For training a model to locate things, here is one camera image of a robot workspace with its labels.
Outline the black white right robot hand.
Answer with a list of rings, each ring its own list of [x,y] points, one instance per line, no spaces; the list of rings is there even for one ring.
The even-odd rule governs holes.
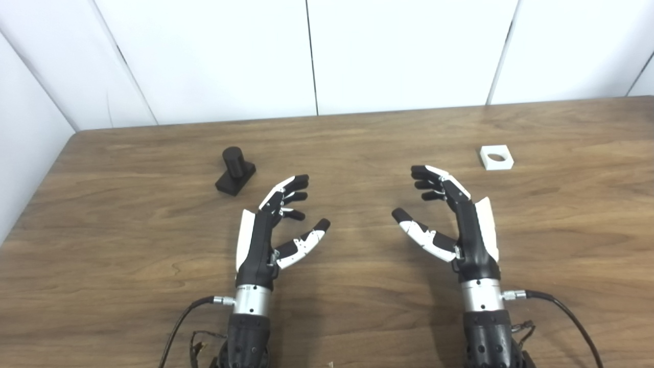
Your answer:
[[[426,252],[450,263],[460,282],[501,279],[495,220],[489,198],[474,202],[465,187],[449,172],[428,165],[411,166],[415,187],[424,201],[440,200],[455,214],[458,238],[429,229],[404,209],[391,215],[400,228]]]

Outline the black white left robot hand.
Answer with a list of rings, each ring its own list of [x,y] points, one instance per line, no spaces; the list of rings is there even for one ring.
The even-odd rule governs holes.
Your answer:
[[[323,218],[313,228],[278,247],[272,245],[273,229],[283,219],[303,221],[306,215],[288,205],[304,201],[309,176],[295,175],[279,182],[262,200],[256,212],[243,210],[237,244],[236,286],[263,287],[273,291],[280,270],[310,254],[329,230]]]

